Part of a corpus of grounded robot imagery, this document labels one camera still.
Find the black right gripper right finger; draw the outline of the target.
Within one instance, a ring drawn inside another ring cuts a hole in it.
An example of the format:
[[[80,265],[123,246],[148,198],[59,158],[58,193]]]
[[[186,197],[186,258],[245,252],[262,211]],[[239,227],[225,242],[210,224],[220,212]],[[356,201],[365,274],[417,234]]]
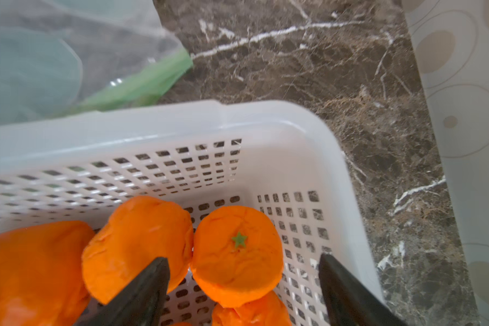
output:
[[[321,255],[319,279],[334,325],[406,326],[333,255]]]

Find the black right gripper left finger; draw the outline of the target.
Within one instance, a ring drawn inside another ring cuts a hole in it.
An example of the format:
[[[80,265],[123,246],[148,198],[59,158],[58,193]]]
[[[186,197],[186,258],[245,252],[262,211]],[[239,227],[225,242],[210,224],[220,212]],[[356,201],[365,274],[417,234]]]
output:
[[[156,258],[109,304],[80,325],[159,325],[169,281],[168,259]]]

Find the orange fruit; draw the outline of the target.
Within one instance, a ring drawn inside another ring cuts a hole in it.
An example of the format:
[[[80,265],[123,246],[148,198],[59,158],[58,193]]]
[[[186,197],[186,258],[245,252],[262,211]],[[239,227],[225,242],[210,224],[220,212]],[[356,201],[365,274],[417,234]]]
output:
[[[272,292],[283,269],[281,237],[270,218],[253,208],[218,208],[194,233],[192,276],[224,308],[238,308]]]
[[[194,242],[190,214],[174,202],[150,196],[120,205],[91,239],[82,256],[82,274],[90,295],[108,304],[156,258],[166,258],[168,292],[186,277]]]
[[[73,325],[90,301],[81,256],[94,235],[83,221],[0,234],[0,325]]]
[[[212,325],[291,326],[292,323],[285,304],[271,291],[238,308],[223,308],[218,304],[213,309]]]

